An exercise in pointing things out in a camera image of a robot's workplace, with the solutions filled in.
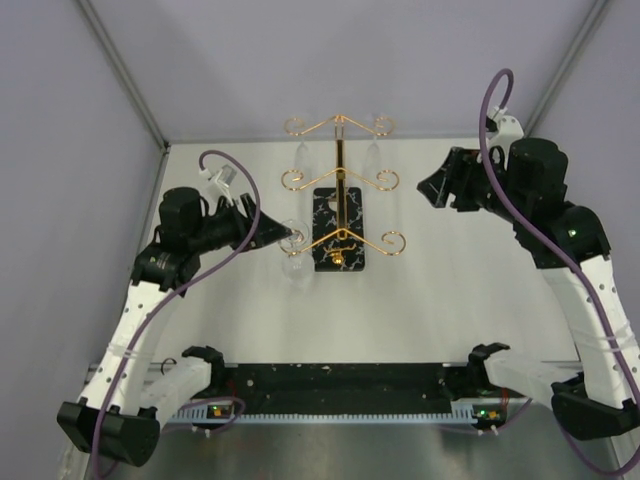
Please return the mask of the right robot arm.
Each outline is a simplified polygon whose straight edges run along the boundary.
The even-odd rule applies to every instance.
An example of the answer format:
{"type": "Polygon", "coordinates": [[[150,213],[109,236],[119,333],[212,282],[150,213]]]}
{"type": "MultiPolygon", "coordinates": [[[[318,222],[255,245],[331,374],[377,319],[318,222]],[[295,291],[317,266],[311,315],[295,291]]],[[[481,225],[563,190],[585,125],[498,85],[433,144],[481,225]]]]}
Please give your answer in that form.
{"type": "Polygon", "coordinates": [[[550,409],[577,440],[626,434],[639,426],[639,346],[613,278],[611,247],[597,214],[566,200],[568,157],[552,141],[525,138],[493,147],[494,172],[513,216],[494,192],[477,150],[454,147],[418,191],[435,208],[484,209],[509,222],[553,291],[579,355],[571,374],[499,342],[468,355],[466,380],[476,394],[506,388],[550,409]]]}

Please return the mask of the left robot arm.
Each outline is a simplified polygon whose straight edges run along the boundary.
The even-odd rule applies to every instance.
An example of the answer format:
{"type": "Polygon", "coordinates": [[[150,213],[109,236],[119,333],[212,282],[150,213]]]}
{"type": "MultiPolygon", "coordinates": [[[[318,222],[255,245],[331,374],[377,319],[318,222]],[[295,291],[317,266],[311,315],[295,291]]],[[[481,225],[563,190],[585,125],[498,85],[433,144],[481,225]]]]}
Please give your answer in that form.
{"type": "Polygon", "coordinates": [[[78,400],[61,405],[57,422],[72,444],[93,457],[140,467],[162,428],[189,400],[226,387],[222,354],[186,348],[176,365],[145,383],[156,348],[179,299],[203,277],[203,255],[239,254],[290,236],[247,194],[220,198],[214,208],[192,187],[164,193],[152,242],[136,257],[127,299],[105,354],[78,400]]]}

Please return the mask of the gold wire wine glass rack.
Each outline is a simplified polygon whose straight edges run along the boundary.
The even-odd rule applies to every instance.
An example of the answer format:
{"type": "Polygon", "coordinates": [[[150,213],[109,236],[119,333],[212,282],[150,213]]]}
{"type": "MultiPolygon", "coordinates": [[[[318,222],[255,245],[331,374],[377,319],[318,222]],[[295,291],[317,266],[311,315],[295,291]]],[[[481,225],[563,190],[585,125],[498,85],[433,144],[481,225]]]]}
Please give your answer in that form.
{"type": "Polygon", "coordinates": [[[351,186],[356,180],[378,192],[396,190],[400,176],[393,170],[382,169],[368,178],[349,169],[346,164],[346,129],[349,125],[378,139],[390,135],[395,122],[387,116],[375,118],[366,125],[346,115],[337,114],[308,126],[299,117],[285,121],[284,130],[294,137],[305,137],[330,125],[335,143],[335,166],[312,178],[308,170],[298,166],[281,175],[282,186],[290,192],[312,192],[311,239],[306,250],[314,261],[316,273],[357,273],[366,267],[366,253],[372,250],[386,257],[396,257],[407,247],[406,237],[397,231],[381,235],[379,243],[365,238],[365,209],[362,189],[351,186]]]}

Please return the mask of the clear wine glass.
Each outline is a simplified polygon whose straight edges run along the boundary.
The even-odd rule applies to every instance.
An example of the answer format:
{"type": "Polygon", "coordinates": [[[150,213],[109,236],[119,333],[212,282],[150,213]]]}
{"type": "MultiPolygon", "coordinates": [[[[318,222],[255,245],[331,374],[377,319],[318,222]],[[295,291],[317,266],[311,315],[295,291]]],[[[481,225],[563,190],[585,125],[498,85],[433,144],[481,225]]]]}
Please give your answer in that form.
{"type": "Polygon", "coordinates": [[[278,243],[285,255],[282,271],[292,284],[302,285],[311,279],[314,269],[313,258],[306,250],[311,239],[310,230],[306,223],[295,219],[285,220],[283,225],[290,234],[278,243]]]}

